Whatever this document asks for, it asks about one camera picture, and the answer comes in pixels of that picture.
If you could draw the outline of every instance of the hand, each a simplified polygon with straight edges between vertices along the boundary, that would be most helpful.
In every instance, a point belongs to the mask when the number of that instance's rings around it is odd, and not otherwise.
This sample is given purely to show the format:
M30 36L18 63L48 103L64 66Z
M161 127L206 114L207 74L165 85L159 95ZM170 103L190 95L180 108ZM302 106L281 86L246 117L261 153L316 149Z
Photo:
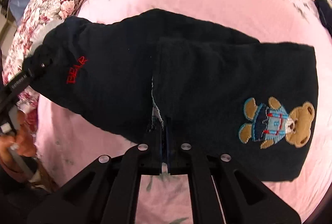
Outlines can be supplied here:
M25 114L22 111L18 111L17 117L20 129L18 130L16 137L8 135L0 136L0 157L9 169L15 172L21 172L11 154L8 152L8 148L14 143L17 143L19 146L16 150L17 154L25 157L33 157L36 154L37 148L34 145L33 137L25 125Z

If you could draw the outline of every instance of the pink bedsheet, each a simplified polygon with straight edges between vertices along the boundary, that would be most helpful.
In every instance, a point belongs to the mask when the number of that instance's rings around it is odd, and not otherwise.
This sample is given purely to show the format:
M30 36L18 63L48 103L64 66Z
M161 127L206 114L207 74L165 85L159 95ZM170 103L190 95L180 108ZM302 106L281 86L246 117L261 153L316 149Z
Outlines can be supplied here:
M265 183L304 221L321 201L332 181L332 41L319 21L313 1L86 0L78 15L92 22L111 24L152 8L213 21L262 42L292 41L315 47L319 98L308 157L300 176L294 181ZM42 96L38 114L39 154L46 169L60 185L99 155L118 156L133 145L121 136L101 131L81 116ZM172 222L192 223L186 177L170 177L167 174L143 177L136 223Z

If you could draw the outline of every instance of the floral pillow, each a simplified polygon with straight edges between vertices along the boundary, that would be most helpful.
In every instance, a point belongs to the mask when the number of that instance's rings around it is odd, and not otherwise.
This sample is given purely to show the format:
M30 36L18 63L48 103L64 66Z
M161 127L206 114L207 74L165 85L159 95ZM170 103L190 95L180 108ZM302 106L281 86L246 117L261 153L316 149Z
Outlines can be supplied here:
M23 60L29 54L34 36L40 29L53 19L65 19L73 15L82 2L83 0L30 0L4 63L4 84L22 70ZM30 87L19 96L18 107L26 114L32 112L33 116L28 116L30 120L36 118L34 109L37 108L38 97L39 94Z

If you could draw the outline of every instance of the metal screw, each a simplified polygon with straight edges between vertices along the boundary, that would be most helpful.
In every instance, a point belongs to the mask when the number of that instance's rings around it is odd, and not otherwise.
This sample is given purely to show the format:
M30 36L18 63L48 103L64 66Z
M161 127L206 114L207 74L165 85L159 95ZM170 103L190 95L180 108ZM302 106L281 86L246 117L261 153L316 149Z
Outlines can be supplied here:
M184 143L181 145L181 148L183 150L190 150L191 149L191 144Z
M140 144L137 148L140 151L145 151L149 148L149 146L147 144Z
M106 156L106 155L102 155L102 156L99 157L98 160L99 160L100 163L106 163L110 160L110 157Z
M231 157L229 154L222 154L222 155L220 156L220 159L221 159L222 161L224 161L224 162L228 162L228 161L230 161L230 160L232 159L232 157Z

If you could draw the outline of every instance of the embroidered teddy bear patch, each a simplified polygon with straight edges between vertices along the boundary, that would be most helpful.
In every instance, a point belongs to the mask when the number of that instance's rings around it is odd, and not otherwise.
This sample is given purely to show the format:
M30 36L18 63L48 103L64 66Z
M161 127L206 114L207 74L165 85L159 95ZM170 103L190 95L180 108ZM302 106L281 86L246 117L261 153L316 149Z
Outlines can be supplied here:
M239 129L242 143L250 139L261 142L261 149L278 143L284 137L295 147L304 146L310 138L311 123L315 110L310 102L294 108L289 114L280 102L270 97L268 105L256 105L254 98L245 101L244 116L251 122L245 123Z

